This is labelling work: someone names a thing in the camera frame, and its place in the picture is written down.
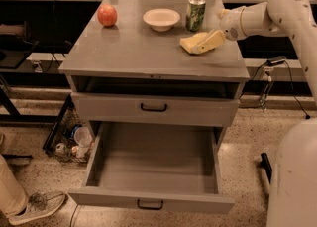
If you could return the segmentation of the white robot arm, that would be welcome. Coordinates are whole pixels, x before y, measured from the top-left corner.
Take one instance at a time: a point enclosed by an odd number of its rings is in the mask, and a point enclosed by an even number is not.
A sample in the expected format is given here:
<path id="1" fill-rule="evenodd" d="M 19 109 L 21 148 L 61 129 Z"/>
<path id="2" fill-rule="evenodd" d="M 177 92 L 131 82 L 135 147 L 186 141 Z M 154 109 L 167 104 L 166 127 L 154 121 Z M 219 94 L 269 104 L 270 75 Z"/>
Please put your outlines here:
<path id="1" fill-rule="evenodd" d="M 202 54 L 227 40 L 249 36 L 290 39 L 317 103 L 317 25 L 309 0 L 267 0 L 218 13 L 220 28 L 196 35 Z M 266 227 L 317 227 L 317 119 L 304 120 L 283 137 L 272 168 Z"/>

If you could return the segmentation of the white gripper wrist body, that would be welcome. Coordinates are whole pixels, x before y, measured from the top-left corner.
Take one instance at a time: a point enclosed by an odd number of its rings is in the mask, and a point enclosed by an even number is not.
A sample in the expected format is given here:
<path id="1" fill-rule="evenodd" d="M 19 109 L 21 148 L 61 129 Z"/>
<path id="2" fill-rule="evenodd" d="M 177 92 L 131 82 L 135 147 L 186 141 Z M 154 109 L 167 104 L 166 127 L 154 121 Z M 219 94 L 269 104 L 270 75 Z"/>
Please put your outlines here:
<path id="1" fill-rule="evenodd" d="M 220 29 L 228 40 L 237 41 L 246 37 L 241 23 L 244 9 L 245 7 L 229 9 L 230 12 L 223 19 L 220 19 Z"/>

